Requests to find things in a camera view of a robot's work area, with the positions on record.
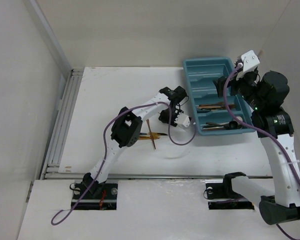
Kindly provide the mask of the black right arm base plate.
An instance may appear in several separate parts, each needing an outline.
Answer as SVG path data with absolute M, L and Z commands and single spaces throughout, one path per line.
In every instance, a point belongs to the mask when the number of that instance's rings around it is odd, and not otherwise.
M 223 183 L 206 183 L 203 196 L 209 210 L 254 210 L 255 206 L 238 193 L 226 191 Z

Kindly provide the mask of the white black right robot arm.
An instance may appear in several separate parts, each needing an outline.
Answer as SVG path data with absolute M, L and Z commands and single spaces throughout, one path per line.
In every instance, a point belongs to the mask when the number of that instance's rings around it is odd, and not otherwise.
M 274 191 L 256 184 L 242 172 L 228 173 L 222 181 L 222 197 L 244 197 L 258 207 L 268 225 L 300 220 L 300 170 L 294 151 L 294 128 L 282 104 L 290 92 L 288 79 L 276 71 L 266 72 L 258 80 L 258 70 L 241 78 L 225 76 L 214 79 L 217 95 L 240 95 L 253 109 L 250 128 L 257 131 L 270 165 Z

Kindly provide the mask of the copper fork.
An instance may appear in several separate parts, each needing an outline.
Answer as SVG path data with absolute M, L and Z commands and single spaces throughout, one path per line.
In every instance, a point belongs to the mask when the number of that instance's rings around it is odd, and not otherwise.
M 226 107 L 223 104 L 200 104 L 195 107 L 197 112 L 211 112 L 218 110 L 225 110 Z

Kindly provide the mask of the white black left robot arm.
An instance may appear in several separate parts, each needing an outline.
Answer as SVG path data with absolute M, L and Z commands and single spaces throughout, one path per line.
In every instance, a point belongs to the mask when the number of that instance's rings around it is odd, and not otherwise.
M 188 128 L 191 118 L 180 109 L 180 102 L 186 96 L 186 90 L 181 86 L 174 90 L 164 87 L 140 106 L 123 107 L 103 130 L 104 156 L 83 176 L 84 192 L 93 199 L 101 195 L 112 166 L 125 149 L 138 141 L 143 123 L 157 113 L 158 120 L 169 127 Z

